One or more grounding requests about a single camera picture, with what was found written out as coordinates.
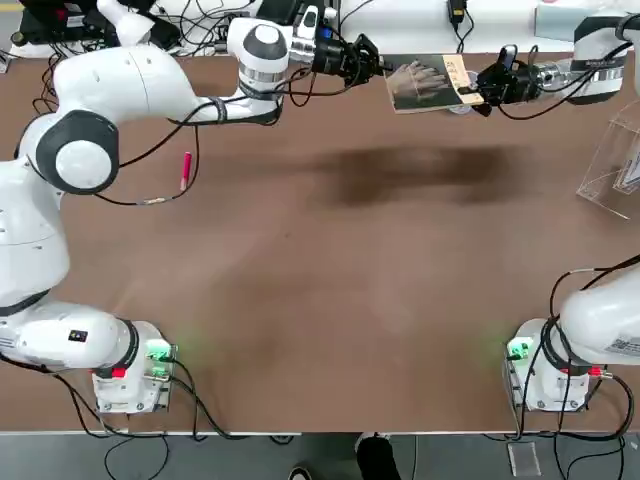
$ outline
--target floor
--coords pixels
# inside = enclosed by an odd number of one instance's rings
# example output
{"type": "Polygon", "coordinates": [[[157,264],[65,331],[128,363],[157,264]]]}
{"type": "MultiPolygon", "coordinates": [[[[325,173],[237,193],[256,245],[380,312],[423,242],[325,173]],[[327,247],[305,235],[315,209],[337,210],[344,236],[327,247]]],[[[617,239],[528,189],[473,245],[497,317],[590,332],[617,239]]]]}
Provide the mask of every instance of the floor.
{"type": "MultiPolygon", "coordinates": [[[[194,444],[182,437],[169,438],[171,455],[158,480],[279,480],[290,468],[305,462],[321,480],[358,479],[354,460],[353,434],[311,434],[297,437],[287,446],[268,438],[229,442],[210,438],[194,444]]],[[[411,478],[414,437],[391,439],[403,480],[411,478]]],[[[0,465],[3,480],[46,478],[47,480],[107,479],[103,457],[111,439],[100,441],[82,435],[20,435],[0,437],[0,465]]],[[[625,480],[640,478],[640,444],[628,435],[625,449],[625,480]]],[[[417,479],[507,480],[511,470],[506,445],[480,435],[433,435],[419,437],[417,479]]],[[[542,476],[559,480],[551,440],[536,441],[542,476]]],[[[587,453],[613,450],[614,445],[594,445],[570,439],[559,442],[566,469],[571,459],[587,453]]],[[[109,459],[118,480],[147,480],[164,458],[161,440],[135,440],[116,450],[109,459]]],[[[574,480],[615,480],[619,455],[585,460],[571,471],[574,480]]]]}

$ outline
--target photo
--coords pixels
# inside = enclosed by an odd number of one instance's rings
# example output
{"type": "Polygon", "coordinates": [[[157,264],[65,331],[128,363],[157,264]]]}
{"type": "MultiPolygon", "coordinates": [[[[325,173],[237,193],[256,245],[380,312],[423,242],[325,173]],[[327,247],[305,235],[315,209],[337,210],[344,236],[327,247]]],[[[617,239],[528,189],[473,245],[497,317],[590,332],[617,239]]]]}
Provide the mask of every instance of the photo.
{"type": "Polygon", "coordinates": [[[470,80],[460,55],[387,55],[385,75],[397,113],[440,110],[482,103],[477,94],[459,95],[470,80]]]}

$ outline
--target tabletop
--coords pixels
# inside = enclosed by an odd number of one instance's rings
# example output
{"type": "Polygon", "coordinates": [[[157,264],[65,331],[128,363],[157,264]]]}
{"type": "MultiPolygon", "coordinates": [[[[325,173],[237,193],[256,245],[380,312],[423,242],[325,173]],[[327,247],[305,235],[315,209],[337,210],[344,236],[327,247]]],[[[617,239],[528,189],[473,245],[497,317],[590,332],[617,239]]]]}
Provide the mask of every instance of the tabletop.
{"type": "MultiPolygon", "coordinates": [[[[467,59],[475,69],[493,60],[467,59]]],[[[201,95],[234,89],[231,58],[184,66],[201,95]]],[[[4,158],[33,116],[45,67],[19,61],[0,77],[4,158]]],[[[201,128],[200,176],[180,200],[64,198],[72,267],[55,295],[157,325],[232,431],[513,431],[505,342],[546,314],[560,274],[637,253],[640,226],[575,194],[608,120],[635,99],[631,78],[625,85],[607,103],[513,122],[394,115],[374,79],[300,109],[287,100],[273,127],[201,128]]],[[[171,128],[122,125],[121,161],[171,128]]],[[[185,128],[107,194],[175,192],[193,149],[185,128]]],[[[0,408],[11,412],[0,430],[79,428],[62,386],[0,371],[0,408]]],[[[640,386],[640,370],[615,371],[640,386]]],[[[90,388],[85,372],[71,379],[90,388]]],[[[614,430],[623,399],[615,386],[602,393],[566,428],[614,430]]],[[[188,431],[192,408],[176,391],[168,413],[118,421],[188,431]]],[[[527,428],[555,418],[531,415],[527,428]]]]}

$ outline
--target transparent plastic stand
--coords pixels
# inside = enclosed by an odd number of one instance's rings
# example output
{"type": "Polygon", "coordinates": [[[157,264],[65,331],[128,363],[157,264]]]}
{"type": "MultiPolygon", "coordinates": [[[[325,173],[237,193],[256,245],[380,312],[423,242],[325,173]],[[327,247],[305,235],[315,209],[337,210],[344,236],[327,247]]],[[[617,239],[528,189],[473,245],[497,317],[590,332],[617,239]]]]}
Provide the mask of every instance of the transparent plastic stand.
{"type": "Polygon", "coordinates": [[[627,220],[640,216],[640,100],[609,122],[578,195],[627,220]]]}

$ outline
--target pen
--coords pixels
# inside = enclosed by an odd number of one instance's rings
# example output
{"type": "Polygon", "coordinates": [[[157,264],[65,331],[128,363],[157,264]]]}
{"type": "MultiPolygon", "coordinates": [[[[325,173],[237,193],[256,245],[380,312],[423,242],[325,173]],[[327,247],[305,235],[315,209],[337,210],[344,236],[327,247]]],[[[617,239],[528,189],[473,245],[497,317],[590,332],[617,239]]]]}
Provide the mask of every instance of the pen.
{"type": "Polygon", "coordinates": [[[184,162],[182,164],[182,178],[180,179],[180,191],[184,192],[189,184],[189,177],[191,176],[191,153],[184,153],[184,162]]]}

